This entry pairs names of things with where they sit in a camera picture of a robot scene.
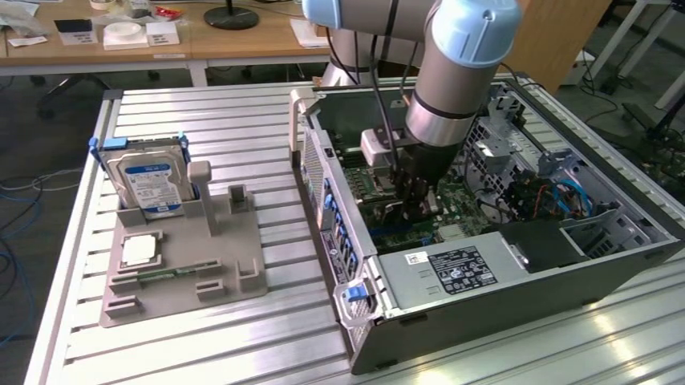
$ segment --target metal slotted surface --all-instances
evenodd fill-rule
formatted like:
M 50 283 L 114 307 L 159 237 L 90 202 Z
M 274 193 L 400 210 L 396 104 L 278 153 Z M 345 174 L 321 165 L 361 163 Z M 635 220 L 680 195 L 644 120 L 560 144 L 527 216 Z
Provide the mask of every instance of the metal slotted surface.
M 37 346 L 51 348 L 46 356 L 33 358 L 31 383 L 683 383 L 683 256 L 640 274 L 584 309 L 385 371 L 349 374 L 344 337 L 289 166 L 289 91 L 309 85 L 127 91 L 114 102 L 113 119 L 103 127 L 109 136 L 183 131 L 193 159 L 213 164 L 211 190 L 245 183 L 256 193 L 270 293 L 101 328 L 118 199 L 103 172 L 94 169 L 95 182 L 82 208 L 83 236 L 69 254 L 74 275 L 65 278 L 67 293 L 51 292 L 51 300 L 57 295 L 66 298 L 62 317 L 43 321 Z M 571 127 L 580 124 L 541 91 L 535 93 Z M 533 116 L 528 119 L 529 131 L 540 128 L 537 138 L 545 136 L 541 142 L 564 146 Z M 640 183 L 653 188 L 649 181 Z M 664 205 L 673 215 L 683 212 L 673 202 Z M 39 371 L 43 362 L 50 364 Z

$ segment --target green circuit board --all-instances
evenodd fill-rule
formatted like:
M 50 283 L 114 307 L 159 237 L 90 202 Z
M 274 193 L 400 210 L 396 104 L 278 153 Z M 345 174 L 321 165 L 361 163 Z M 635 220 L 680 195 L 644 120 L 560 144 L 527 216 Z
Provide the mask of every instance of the green circuit board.
M 493 223 L 477 206 L 477 198 L 453 173 L 445 176 L 438 186 L 442 214 L 416 224 L 394 225 L 384 225 L 380 220 L 380 211 L 397 202 L 388 168 L 346 168 L 345 176 L 380 254 L 492 231 Z

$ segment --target power supply label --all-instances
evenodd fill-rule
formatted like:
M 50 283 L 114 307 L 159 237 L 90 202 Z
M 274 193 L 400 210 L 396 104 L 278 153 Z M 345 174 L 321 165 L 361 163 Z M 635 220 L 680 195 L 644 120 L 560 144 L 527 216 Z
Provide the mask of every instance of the power supply label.
M 448 294 L 459 294 L 497 283 L 493 270 L 476 246 L 430 255 L 429 261 Z

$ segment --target hard drive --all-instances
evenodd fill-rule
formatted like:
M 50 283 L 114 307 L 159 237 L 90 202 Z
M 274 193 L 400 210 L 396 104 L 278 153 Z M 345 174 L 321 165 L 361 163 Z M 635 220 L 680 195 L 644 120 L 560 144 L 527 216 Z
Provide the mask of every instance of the hard drive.
M 119 194 L 122 208 L 141 208 L 147 219 L 183 214 L 182 202 L 197 199 L 189 180 L 187 138 L 183 134 L 154 140 L 110 138 L 91 153 Z

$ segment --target lamp base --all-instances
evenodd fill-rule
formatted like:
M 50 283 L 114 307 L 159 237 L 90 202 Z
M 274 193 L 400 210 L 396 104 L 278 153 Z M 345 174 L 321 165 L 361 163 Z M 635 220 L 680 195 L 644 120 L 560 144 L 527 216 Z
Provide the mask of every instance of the lamp base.
M 221 6 L 205 13 L 205 22 L 222 30 L 246 30 L 260 23 L 260 15 L 238 7 L 234 7 L 234 14 L 229 14 L 229 8 Z

